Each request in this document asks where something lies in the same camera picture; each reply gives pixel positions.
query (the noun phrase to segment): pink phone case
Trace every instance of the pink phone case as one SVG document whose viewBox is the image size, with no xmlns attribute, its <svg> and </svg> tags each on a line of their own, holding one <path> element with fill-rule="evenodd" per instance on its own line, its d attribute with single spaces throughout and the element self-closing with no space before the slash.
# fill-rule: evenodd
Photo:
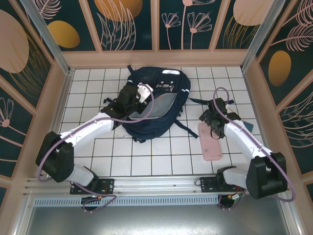
<svg viewBox="0 0 313 235">
<path fill-rule="evenodd" d="M 218 140 L 219 137 L 213 131 L 211 137 L 211 128 L 205 123 L 200 123 L 198 130 L 203 159 L 206 161 L 216 161 L 221 159 L 222 152 Z"/>
</svg>

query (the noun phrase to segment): enclosure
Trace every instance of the enclosure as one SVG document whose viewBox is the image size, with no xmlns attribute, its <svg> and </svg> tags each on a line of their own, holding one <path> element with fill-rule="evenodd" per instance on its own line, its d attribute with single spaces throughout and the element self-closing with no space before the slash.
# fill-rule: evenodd
<svg viewBox="0 0 313 235">
<path fill-rule="evenodd" d="M 312 0 L 1 1 L 0 234 L 312 234 L 312 25 Z M 98 214 L 84 214 L 68 181 L 39 182 L 45 135 L 117 98 L 128 65 L 182 71 L 190 98 L 225 87 L 254 137 L 285 156 L 296 199 L 247 193 L 220 210 L 195 182 L 249 162 L 227 137 L 222 158 L 205 161 L 199 139 L 174 124 L 145 143 L 120 126 L 74 152 L 76 165 L 115 180 L 117 199 Z M 178 120 L 198 134 L 206 109 L 188 100 Z"/>
</svg>

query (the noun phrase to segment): gray backpack lining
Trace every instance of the gray backpack lining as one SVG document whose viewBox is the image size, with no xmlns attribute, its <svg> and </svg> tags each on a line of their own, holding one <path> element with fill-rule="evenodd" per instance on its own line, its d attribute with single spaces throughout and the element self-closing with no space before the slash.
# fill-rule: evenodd
<svg viewBox="0 0 313 235">
<path fill-rule="evenodd" d="M 175 99 L 176 99 L 176 93 L 165 93 L 160 95 L 155 99 L 155 105 L 153 107 L 152 112 L 147 117 L 147 119 L 156 119 L 164 116 L 167 114 L 167 112 L 172 107 Z M 138 112 L 135 112 L 129 116 L 129 119 L 131 120 L 137 120 L 139 118 L 142 118 L 145 116 L 148 111 L 151 109 L 152 103 L 150 102 L 146 109 L 142 112 L 142 114 L 139 114 Z"/>
</svg>

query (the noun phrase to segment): white tile floor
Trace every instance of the white tile floor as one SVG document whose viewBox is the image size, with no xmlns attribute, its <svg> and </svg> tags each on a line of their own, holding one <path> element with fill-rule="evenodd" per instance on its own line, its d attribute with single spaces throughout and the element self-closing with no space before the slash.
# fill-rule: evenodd
<svg viewBox="0 0 313 235">
<path fill-rule="evenodd" d="M 185 67 L 181 69 L 191 80 L 189 97 L 210 100 L 213 90 L 222 86 L 235 100 L 231 110 L 254 125 L 252 133 L 262 140 L 255 119 L 245 81 L 239 67 Z M 126 84 L 128 69 L 76 70 L 68 96 L 61 132 L 77 127 L 94 117 L 103 99 L 116 98 Z M 225 98 L 224 92 L 218 96 Z M 198 132 L 199 116 L 206 107 L 190 100 L 178 119 L 194 132 Z M 75 151 L 75 164 L 91 168 L 99 176 L 146 176 L 216 173 L 217 169 L 236 165 L 247 169 L 248 162 L 240 149 L 229 139 L 219 140 L 223 153 L 219 161 L 203 160 L 200 140 L 193 138 L 175 124 L 162 137 L 134 142 L 120 126 L 104 133 L 83 148 Z"/>
</svg>

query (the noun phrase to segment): backpack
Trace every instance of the backpack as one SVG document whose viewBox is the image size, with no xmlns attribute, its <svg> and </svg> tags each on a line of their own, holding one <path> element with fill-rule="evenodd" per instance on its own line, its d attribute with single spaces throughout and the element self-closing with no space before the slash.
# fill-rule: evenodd
<svg viewBox="0 0 313 235">
<path fill-rule="evenodd" d="M 123 123 L 123 127 L 135 141 L 145 142 L 160 137 L 173 123 L 188 131 L 193 137 L 198 137 L 196 133 L 177 120 L 190 91 L 190 80 L 182 71 L 159 67 L 142 67 L 133 70 L 131 66 L 128 66 L 128 69 L 131 75 L 128 77 L 126 85 L 137 87 L 139 83 L 148 84 L 154 89 L 155 98 L 154 109 L 146 120 L 137 123 Z M 150 110 L 150 106 L 151 103 L 141 114 L 137 112 L 131 114 L 128 120 L 145 116 Z"/>
</svg>

